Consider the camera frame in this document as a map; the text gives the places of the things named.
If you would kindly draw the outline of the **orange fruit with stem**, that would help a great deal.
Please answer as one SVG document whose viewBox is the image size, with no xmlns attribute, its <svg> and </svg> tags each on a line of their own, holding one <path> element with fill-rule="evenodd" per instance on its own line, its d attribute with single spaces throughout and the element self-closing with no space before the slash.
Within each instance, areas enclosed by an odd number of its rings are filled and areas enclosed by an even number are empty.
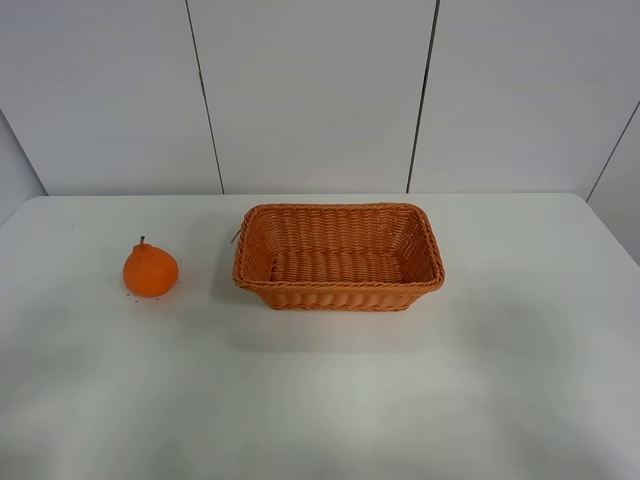
<svg viewBox="0 0 640 480">
<path fill-rule="evenodd" d="M 126 259 L 122 278 L 134 295 L 151 298 L 168 293 L 177 283 L 179 266 L 167 251 L 146 242 L 141 236 Z"/>
</svg>

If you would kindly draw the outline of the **orange woven wicker basket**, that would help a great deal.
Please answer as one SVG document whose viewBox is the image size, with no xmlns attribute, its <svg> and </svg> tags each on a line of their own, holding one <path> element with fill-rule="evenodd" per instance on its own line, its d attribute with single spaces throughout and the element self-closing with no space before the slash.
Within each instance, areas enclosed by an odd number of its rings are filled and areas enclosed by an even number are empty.
<svg viewBox="0 0 640 480">
<path fill-rule="evenodd" d="M 262 204 L 239 230 L 233 280 L 274 310 L 396 312 L 440 289 L 445 268 L 418 206 Z"/>
</svg>

